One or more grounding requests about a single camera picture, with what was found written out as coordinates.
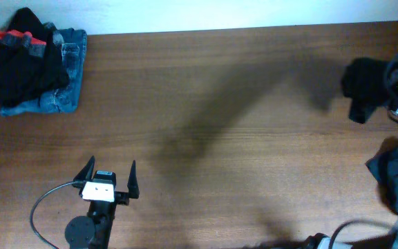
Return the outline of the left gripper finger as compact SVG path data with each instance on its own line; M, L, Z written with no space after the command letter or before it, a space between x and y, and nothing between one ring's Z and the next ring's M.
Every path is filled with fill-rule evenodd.
M91 156L87 164L79 171L74 177L74 181L90 181L93 176L93 170L95 167L95 157Z
M131 170L130 170L130 174L129 174L127 187L129 190L129 198L130 199L138 199L140 196L140 190L139 190L139 185L138 185L135 161L133 161L132 165L131 165Z

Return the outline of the black t-shirt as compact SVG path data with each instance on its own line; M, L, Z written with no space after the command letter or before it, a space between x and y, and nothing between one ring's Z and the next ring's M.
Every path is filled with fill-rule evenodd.
M398 115L398 104L388 95L383 74L387 61L360 57L354 59L341 78L342 94L351 98L349 119L364 124L378 107L387 107Z

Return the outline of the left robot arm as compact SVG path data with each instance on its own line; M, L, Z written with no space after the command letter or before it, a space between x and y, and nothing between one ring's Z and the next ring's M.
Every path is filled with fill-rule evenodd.
M116 207L128 206L131 199L138 199L140 190L136 163L131 164L126 192L117 191L114 172L95 170L95 158L74 177L72 186L79 196L90 203L84 216L77 216L65 229L65 239L70 248L107 248L115 219Z

